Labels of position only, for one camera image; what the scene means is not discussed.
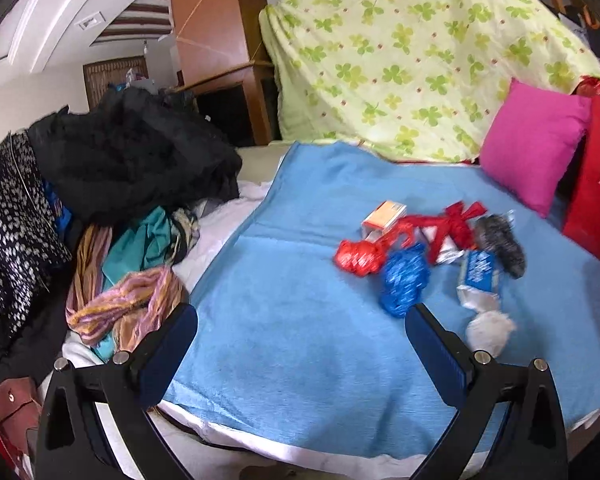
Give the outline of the orange and red carton box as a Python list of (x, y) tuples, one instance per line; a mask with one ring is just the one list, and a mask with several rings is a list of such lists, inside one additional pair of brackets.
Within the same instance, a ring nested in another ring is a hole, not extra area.
[(406, 215), (407, 206), (392, 200), (384, 200), (361, 223), (364, 240), (374, 242), (386, 234), (396, 222)]

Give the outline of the white crumpled tissue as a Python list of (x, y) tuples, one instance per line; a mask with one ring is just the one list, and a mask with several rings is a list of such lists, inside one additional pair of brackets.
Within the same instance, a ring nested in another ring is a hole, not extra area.
[(507, 314), (499, 310), (480, 311), (466, 327), (466, 341), (471, 351), (485, 351), (497, 358), (516, 329)]

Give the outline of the striped pink orange scarf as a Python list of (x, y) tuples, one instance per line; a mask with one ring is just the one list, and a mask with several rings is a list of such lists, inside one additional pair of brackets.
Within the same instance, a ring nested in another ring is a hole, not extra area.
[(104, 287), (102, 265), (112, 229), (89, 226), (76, 253), (76, 273), (66, 301), (68, 327), (94, 348), (107, 334), (117, 351), (134, 351), (185, 301), (186, 288), (170, 266), (133, 271)]

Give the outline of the blue and silver snack packet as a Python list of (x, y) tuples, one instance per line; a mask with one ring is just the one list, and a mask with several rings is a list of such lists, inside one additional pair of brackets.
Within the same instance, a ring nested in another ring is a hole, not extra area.
[(497, 311), (501, 303), (501, 274), (493, 252), (468, 250), (456, 286), (460, 304), (478, 313)]

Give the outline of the teal cloth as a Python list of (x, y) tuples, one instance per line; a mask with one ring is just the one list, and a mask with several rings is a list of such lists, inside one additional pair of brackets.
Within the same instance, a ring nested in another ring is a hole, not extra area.
[(157, 207), (143, 220), (134, 221), (114, 243), (102, 265), (102, 290), (114, 287), (130, 272), (140, 272), (166, 262), (171, 245), (171, 221)]

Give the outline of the crumpled blue foil wrapper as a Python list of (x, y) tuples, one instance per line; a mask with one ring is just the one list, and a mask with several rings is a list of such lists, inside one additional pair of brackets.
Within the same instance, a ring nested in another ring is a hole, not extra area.
[(393, 252), (380, 272), (380, 306), (394, 318), (404, 318), (407, 310), (419, 304), (430, 279), (426, 247), (416, 243)]

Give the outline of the dark grey crumpled plastic bag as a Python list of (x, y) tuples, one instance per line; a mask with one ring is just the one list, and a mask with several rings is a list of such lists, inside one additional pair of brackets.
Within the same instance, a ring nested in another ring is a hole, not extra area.
[(524, 250), (514, 237), (508, 219), (500, 214), (479, 218), (474, 227), (477, 246), (498, 258), (512, 278), (522, 278), (527, 269)]

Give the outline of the black white speckled garment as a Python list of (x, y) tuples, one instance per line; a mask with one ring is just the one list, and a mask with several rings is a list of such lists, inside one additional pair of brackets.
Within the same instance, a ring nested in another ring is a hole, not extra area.
[(29, 138), (9, 133), (0, 144), (0, 349), (20, 333), (55, 271), (70, 260)]

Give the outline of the red shopping bag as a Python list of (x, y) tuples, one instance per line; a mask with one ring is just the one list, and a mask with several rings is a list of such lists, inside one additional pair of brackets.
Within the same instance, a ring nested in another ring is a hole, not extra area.
[(591, 123), (562, 232), (600, 260), (600, 78), (584, 77), (577, 95), (592, 99)]

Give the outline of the red ribbon bow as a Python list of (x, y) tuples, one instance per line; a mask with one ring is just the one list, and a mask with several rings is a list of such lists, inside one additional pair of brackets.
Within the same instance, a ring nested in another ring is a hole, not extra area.
[(414, 243), (416, 229), (435, 228), (434, 239), (429, 243), (427, 254), (427, 260), (433, 266), (438, 261), (443, 242), (447, 237), (458, 249), (474, 248), (475, 237), (469, 221), (481, 217), (487, 212), (486, 207), (480, 202), (473, 202), (468, 208), (463, 202), (456, 202), (447, 206), (438, 216), (407, 214), (396, 220), (396, 223), (378, 238), (377, 243), (388, 250), (401, 235), (405, 235), (407, 241), (403, 246), (407, 247)]

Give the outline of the crumpled red foil wrapper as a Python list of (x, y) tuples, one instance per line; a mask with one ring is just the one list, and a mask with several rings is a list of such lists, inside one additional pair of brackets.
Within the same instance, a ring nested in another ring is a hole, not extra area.
[(377, 274), (387, 261), (388, 249), (369, 240), (343, 240), (334, 255), (334, 263), (343, 271), (362, 278)]

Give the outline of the black clothing pile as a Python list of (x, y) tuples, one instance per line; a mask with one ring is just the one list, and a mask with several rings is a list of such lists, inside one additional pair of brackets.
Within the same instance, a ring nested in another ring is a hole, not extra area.
[(141, 88), (108, 90), (85, 114), (66, 108), (27, 130), (38, 170), (76, 216), (100, 224), (238, 195), (242, 159), (211, 125)]

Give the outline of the magenta pillow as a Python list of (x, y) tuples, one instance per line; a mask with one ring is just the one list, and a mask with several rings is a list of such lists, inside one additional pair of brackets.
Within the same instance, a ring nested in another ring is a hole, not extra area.
[(592, 99), (514, 78), (479, 153), (482, 170), (545, 218), (591, 122)]

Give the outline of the woven brown door panel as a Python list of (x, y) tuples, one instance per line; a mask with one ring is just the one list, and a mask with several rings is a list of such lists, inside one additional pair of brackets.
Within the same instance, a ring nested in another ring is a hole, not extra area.
[(83, 66), (83, 77), (88, 108), (92, 110), (102, 99), (110, 86), (126, 84), (126, 73), (136, 70), (142, 76), (148, 76), (146, 60), (143, 56), (112, 58)]

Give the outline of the brown wooden cabinet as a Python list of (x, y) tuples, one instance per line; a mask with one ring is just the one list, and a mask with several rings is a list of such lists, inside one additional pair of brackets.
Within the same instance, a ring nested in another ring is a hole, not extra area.
[(170, 3), (185, 88), (226, 122), (240, 120), (248, 143), (269, 144), (277, 131), (277, 91), (259, 24), (266, 0)]

